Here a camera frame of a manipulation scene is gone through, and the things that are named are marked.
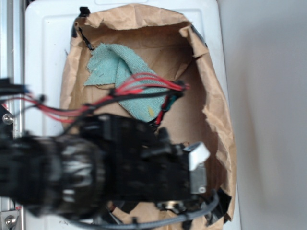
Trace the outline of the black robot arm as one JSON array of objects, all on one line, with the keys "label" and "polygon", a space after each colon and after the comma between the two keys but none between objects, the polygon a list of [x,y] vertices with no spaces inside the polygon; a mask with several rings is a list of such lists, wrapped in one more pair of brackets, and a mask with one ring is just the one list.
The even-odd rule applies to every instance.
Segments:
[{"label": "black robot arm", "polygon": [[206,191],[209,153],[202,142],[173,144],[140,120],[86,117],[78,134],[23,136],[0,143],[0,194],[36,216],[97,215],[109,202],[174,201],[187,207]]}]

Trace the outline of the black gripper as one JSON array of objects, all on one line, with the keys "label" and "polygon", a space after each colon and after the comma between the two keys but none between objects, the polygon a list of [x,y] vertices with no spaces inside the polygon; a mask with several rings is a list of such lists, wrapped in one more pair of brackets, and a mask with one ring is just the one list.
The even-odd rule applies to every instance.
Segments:
[{"label": "black gripper", "polygon": [[124,202],[195,202],[190,192],[188,153],[173,144],[166,128],[155,134],[145,122],[107,115],[106,139],[112,144],[108,199]]}]

